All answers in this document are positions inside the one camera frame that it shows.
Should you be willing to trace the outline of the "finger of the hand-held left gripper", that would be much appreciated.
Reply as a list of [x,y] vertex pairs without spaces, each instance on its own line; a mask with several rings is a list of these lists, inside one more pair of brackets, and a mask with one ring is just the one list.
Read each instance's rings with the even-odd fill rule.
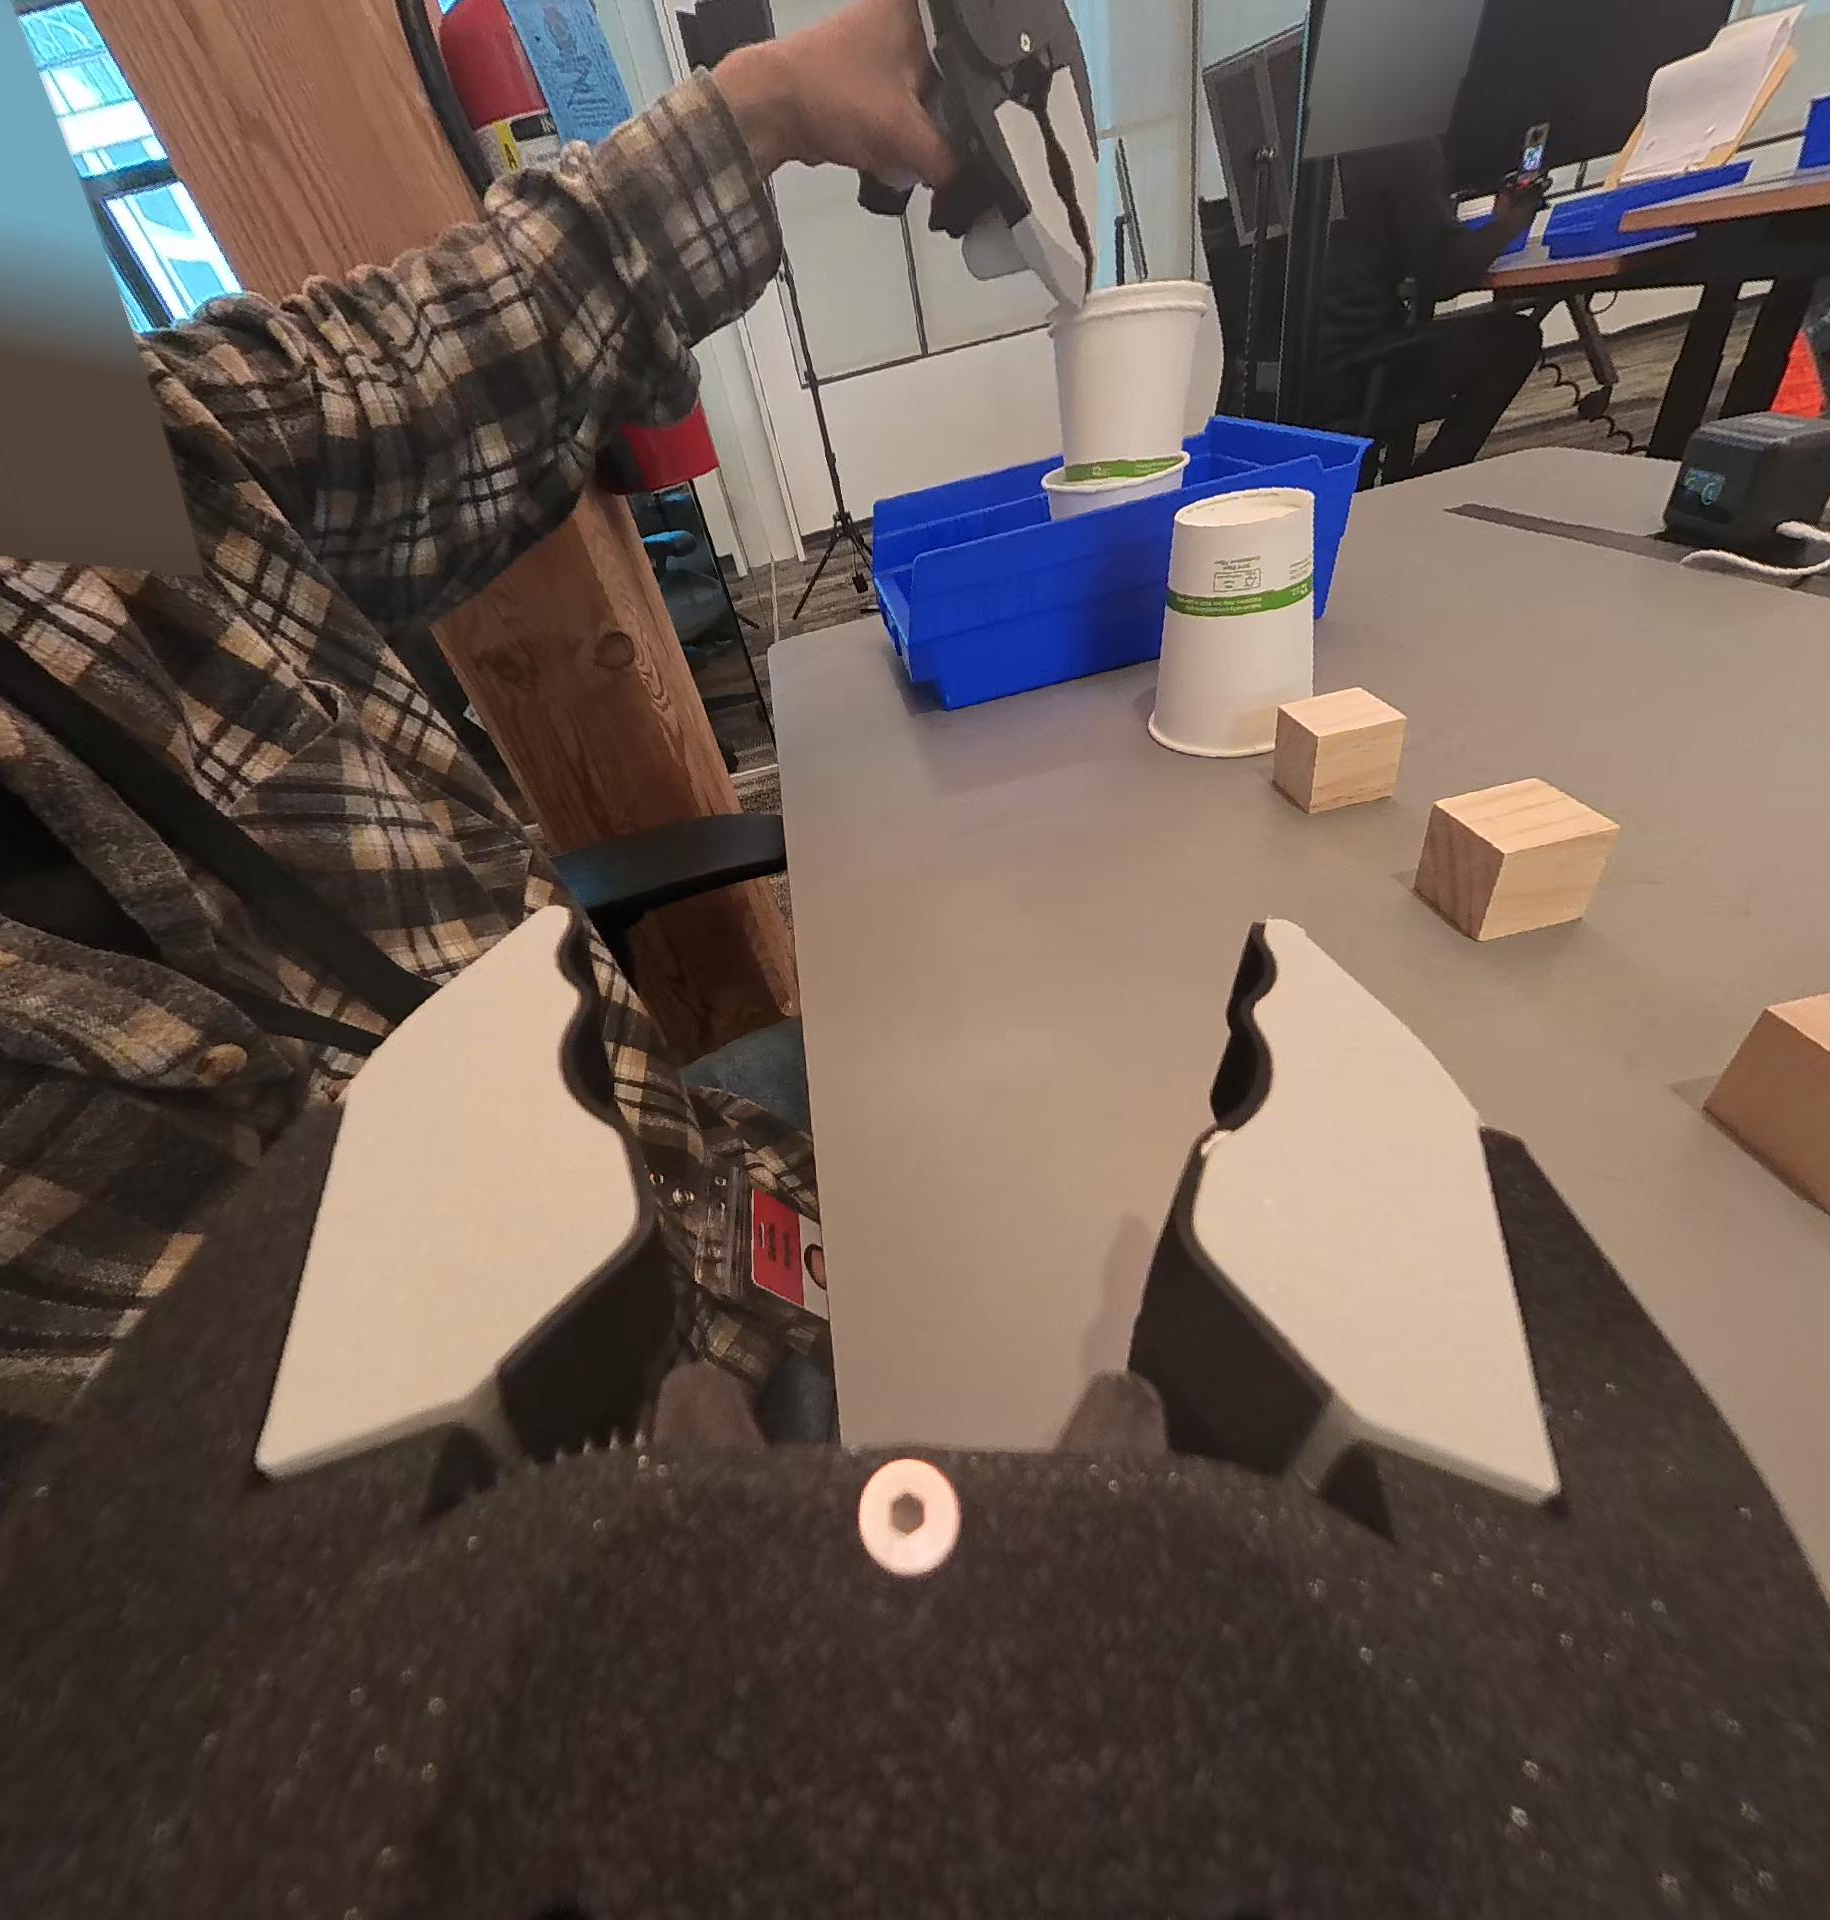
[[1068,163],[1064,188],[1072,234],[1082,262],[1082,291],[1095,291],[1101,264],[1101,237],[1098,234],[1098,143],[1086,99],[1057,99],[1057,142]]
[[1050,307],[1082,307],[1088,298],[1088,240],[1068,156],[1042,115],[1020,103],[1000,105],[1000,137],[1025,202],[1023,215],[1008,227],[1018,260],[1046,286]]

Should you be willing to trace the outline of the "stack of paper folders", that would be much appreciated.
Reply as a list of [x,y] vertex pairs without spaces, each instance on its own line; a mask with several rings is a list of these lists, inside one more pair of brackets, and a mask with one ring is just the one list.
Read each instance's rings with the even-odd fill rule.
[[1731,161],[1794,63],[1806,7],[1729,22],[1699,54],[1648,83],[1648,105],[1605,185],[1679,180]]

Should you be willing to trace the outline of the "blue plastic bin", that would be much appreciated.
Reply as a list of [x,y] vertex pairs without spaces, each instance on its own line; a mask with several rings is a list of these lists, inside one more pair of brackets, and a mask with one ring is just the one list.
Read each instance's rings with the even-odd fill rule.
[[1177,491],[1064,521],[1044,488],[1057,459],[884,496],[872,583],[905,675],[954,710],[1155,659],[1173,521],[1219,493],[1311,493],[1320,615],[1370,448],[1355,434],[1215,418],[1185,444]]

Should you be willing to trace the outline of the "large black screen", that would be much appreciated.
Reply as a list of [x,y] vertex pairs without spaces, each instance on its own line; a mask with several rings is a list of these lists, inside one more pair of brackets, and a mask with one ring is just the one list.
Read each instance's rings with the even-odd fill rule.
[[1703,52],[1729,1],[1487,1],[1445,135],[1455,194],[1485,194],[1548,130],[1543,165],[1614,156],[1638,127],[1653,74]]

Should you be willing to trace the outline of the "person's left forearm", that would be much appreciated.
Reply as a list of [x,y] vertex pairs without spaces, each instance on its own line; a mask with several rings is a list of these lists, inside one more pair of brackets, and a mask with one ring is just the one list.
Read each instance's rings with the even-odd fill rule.
[[558,532],[625,423],[690,413],[695,345],[780,267],[765,173],[696,73],[479,222],[283,299],[143,337],[204,568],[133,607],[313,632],[424,627]]

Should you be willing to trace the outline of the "person's left hand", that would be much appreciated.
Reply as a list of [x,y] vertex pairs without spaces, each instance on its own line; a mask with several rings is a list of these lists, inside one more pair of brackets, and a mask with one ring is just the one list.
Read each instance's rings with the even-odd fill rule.
[[857,1],[731,52],[712,83],[760,178],[799,163],[936,188],[961,163],[924,101],[930,67],[915,1]]

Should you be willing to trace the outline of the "person's plaid shirt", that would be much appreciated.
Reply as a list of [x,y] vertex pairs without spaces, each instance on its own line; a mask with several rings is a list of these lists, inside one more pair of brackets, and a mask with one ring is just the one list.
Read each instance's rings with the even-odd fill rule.
[[[0,560],[0,640],[438,987],[591,903],[280,521],[210,583]],[[0,692],[0,1515],[233,1190],[384,1013]]]

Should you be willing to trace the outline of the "blue inspection tag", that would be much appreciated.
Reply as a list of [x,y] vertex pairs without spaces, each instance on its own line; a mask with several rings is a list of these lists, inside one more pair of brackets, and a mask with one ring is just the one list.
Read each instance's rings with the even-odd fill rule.
[[632,118],[631,89],[594,1],[504,9],[564,142],[602,142]]

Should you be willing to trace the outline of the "black tripod light stand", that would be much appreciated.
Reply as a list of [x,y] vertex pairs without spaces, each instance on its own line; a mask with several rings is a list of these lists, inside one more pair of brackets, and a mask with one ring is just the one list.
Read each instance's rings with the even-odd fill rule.
[[[678,7],[678,32],[692,69],[714,69],[738,50],[775,38],[774,9],[768,1],[700,1]],[[803,543],[819,543],[815,565],[799,593],[794,621],[803,621],[815,590],[832,569],[849,579],[855,597],[855,617],[877,615],[878,600],[872,579],[872,549],[866,530],[855,518],[845,493],[839,452],[824,398],[824,381],[816,373],[799,282],[788,252],[780,255],[780,313],[788,337],[796,384],[810,404],[820,465],[829,493],[829,517],[824,530],[810,526]]]

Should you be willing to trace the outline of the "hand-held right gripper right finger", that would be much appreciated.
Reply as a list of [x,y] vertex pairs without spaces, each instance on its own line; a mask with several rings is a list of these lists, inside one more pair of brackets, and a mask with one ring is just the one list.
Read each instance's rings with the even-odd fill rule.
[[1559,1502],[1475,1104],[1279,916],[1226,1022],[1128,1349],[1170,1447],[1333,1503],[1382,1500],[1380,1455]]

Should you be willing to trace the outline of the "white cup green band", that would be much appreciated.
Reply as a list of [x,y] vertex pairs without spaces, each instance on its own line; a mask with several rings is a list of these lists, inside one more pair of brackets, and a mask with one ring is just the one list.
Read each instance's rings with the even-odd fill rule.
[[1219,493],[1177,512],[1150,740],[1244,759],[1276,742],[1281,704],[1311,693],[1316,496]]
[[1184,456],[1209,307],[1209,286],[1187,279],[1103,286],[1054,311],[1050,347],[1072,481],[1128,478]]

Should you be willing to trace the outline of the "white paper cup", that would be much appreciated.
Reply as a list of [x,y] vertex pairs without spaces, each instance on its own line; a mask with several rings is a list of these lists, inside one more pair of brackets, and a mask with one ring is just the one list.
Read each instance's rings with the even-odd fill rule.
[[1177,493],[1187,478],[1191,453],[1166,460],[1115,460],[1090,467],[1054,467],[1040,478],[1054,522]]

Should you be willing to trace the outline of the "wooden cube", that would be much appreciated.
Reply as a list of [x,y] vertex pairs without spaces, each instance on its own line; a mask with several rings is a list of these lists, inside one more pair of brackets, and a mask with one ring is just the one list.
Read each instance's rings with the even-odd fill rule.
[[1413,892],[1478,942],[1574,923],[1620,832],[1548,779],[1466,790],[1432,806]]
[[1313,693],[1276,710],[1274,787],[1308,815],[1393,795],[1409,716],[1365,687]]
[[1830,1214],[1830,991],[1768,1004],[1702,1110]]

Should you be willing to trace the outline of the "red fire extinguisher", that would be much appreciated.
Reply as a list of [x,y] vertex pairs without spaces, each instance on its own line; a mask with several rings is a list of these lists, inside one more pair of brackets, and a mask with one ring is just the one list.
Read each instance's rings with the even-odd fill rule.
[[[438,74],[491,181],[553,168],[565,142],[555,130],[533,67],[502,1],[446,5],[438,27]],[[602,448],[595,483],[648,495],[692,483],[721,465],[703,410],[673,426],[628,423]]]

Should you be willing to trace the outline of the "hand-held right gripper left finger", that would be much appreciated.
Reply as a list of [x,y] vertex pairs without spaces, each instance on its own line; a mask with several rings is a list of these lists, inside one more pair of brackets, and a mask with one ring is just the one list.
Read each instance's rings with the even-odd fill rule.
[[678,1302],[600,1013],[587,920],[550,907],[360,1068],[255,1441],[263,1479],[446,1428],[539,1464],[641,1434]]

